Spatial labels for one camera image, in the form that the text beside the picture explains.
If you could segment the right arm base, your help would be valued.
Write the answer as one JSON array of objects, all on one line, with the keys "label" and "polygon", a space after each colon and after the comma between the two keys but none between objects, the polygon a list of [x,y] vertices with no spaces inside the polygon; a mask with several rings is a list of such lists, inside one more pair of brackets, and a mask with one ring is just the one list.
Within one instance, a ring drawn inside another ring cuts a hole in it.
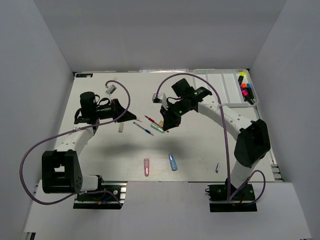
[{"label": "right arm base", "polygon": [[247,184],[234,197],[227,200],[226,184],[211,184],[204,190],[209,197],[209,210],[211,213],[245,213],[257,212],[257,205],[253,186]]}]

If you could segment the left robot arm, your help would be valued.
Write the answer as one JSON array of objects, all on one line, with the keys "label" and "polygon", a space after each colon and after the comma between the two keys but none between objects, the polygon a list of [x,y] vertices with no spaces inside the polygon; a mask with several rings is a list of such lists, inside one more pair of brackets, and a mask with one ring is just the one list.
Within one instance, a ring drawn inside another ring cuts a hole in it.
[{"label": "left robot arm", "polygon": [[99,175],[83,175],[79,156],[88,141],[98,130],[101,120],[113,119],[117,123],[133,121],[137,116],[125,111],[118,99],[99,105],[97,95],[91,91],[80,95],[80,109],[74,117],[74,126],[85,127],[67,135],[67,138],[52,151],[45,151],[41,159],[42,189],[46,194],[79,194],[88,191],[99,200],[105,196],[106,187],[100,184]]}]

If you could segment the pink highlighter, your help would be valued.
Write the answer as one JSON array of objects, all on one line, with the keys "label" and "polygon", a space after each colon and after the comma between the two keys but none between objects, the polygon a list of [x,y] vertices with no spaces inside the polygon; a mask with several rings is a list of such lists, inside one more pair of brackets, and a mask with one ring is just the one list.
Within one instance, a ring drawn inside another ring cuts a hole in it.
[{"label": "pink highlighter", "polygon": [[250,94],[249,94],[245,89],[242,90],[241,93],[242,93],[242,96],[244,97],[244,99],[245,99],[247,102],[249,102],[249,100],[251,99],[251,98],[250,98]]}]

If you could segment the red pen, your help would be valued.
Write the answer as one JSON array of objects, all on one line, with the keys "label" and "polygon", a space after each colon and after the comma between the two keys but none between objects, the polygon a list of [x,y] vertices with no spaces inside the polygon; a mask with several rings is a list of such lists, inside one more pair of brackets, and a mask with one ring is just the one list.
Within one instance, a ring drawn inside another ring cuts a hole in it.
[{"label": "red pen", "polygon": [[154,119],[152,119],[151,117],[149,117],[149,116],[147,116],[147,115],[144,115],[144,117],[145,117],[147,120],[149,120],[150,122],[152,122],[153,124],[156,124],[156,125],[159,126],[159,124],[158,124]]}]

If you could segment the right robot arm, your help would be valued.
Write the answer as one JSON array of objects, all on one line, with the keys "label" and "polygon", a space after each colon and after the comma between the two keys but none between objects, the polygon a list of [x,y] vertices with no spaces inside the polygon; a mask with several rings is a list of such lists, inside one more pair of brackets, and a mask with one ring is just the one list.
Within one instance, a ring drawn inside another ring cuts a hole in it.
[{"label": "right robot arm", "polygon": [[177,96],[175,102],[158,91],[152,97],[154,103],[161,104],[163,130],[177,128],[183,115],[195,111],[220,125],[225,139],[231,135],[235,139],[235,164],[227,165],[225,192],[229,198],[238,199],[244,193],[245,181],[271,149],[267,124],[262,119],[244,117],[226,106],[210,84],[194,88],[183,78],[171,88]]}]

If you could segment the blue highlighter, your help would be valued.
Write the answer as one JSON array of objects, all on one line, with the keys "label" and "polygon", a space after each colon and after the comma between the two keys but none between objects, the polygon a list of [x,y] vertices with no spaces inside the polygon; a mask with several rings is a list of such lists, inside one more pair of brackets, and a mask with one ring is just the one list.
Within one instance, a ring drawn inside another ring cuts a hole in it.
[{"label": "blue highlighter", "polygon": [[254,97],[254,94],[253,94],[251,85],[250,85],[249,83],[247,83],[247,84],[246,84],[246,87],[247,87],[247,91],[248,91],[248,93],[249,93],[249,95],[250,95],[250,98],[251,98],[251,99],[254,99],[255,97]]}]

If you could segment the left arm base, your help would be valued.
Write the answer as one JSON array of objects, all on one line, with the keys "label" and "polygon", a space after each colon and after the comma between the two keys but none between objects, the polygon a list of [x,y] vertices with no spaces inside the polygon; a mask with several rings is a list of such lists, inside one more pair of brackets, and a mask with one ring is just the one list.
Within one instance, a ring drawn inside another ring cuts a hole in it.
[{"label": "left arm base", "polygon": [[125,201],[127,183],[102,181],[93,192],[76,195],[73,209],[120,210]]}]

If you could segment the blue pen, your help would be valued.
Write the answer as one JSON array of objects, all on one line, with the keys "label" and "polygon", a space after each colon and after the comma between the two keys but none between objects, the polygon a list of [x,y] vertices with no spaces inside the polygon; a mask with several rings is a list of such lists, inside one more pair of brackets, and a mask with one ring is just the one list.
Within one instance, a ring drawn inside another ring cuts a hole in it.
[{"label": "blue pen", "polygon": [[149,135],[151,135],[151,136],[154,136],[154,134],[153,134],[150,130],[148,130],[148,129],[146,129],[146,128],[142,127],[142,126],[141,126],[141,125],[139,125],[138,123],[133,122],[133,124],[134,124],[135,126],[137,126],[138,128],[140,128],[141,130],[143,130],[144,132],[146,132],[147,134],[149,134]]}]

